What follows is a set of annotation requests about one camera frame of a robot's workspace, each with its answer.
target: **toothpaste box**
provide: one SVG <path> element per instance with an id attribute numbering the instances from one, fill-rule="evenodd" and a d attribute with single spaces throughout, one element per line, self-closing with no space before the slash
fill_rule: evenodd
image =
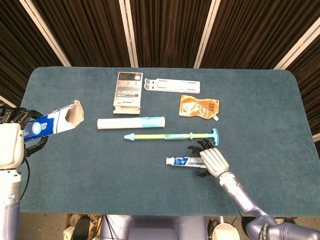
<path id="1" fill-rule="evenodd" d="M 24 142 L 74 129 L 84 120 L 84 110 L 78 100 L 37 119 L 24 127 Z"/>

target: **teal table surface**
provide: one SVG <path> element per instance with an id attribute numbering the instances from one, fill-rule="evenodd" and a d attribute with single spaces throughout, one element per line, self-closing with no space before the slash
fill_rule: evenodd
<path id="1" fill-rule="evenodd" d="M 142 90 L 140 117 L 165 117 L 165 128 L 98 130 L 114 115 L 118 72 L 148 79 L 200 81 L 198 99 L 220 100 L 219 121 L 179 116 L 182 93 Z M 247 192 L 273 216 L 320 216 L 320 161 L 295 77 L 286 70 L 40 67 L 21 106 L 43 114 L 81 102 L 84 122 L 50 136 L 29 157 L 22 212 L 167 216 L 237 215 L 218 179 L 166 166 L 192 156 L 196 140 L 136 140 L 124 135 L 210 133 Z M 25 164 L 22 189 L 27 178 Z"/>

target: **white cylinder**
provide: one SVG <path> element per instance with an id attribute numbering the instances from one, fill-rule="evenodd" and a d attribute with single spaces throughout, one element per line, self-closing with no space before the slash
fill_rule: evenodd
<path id="1" fill-rule="evenodd" d="M 165 117 L 99 118 L 98 129 L 164 128 Z"/>

